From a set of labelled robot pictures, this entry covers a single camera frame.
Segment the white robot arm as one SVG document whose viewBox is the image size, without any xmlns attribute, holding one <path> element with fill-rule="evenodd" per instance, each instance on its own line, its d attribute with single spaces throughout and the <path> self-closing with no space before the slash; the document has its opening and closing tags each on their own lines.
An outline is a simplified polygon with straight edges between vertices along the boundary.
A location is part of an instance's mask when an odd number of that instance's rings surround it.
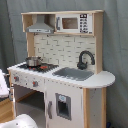
<svg viewBox="0 0 128 128">
<path fill-rule="evenodd" d="M 9 88 L 7 87 L 4 73 L 0 69 L 0 98 L 9 96 Z M 21 114 L 15 119 L 0 123 L 0 128 L 38 128 L 36 122 L 27 114 Z"/>
</svg>

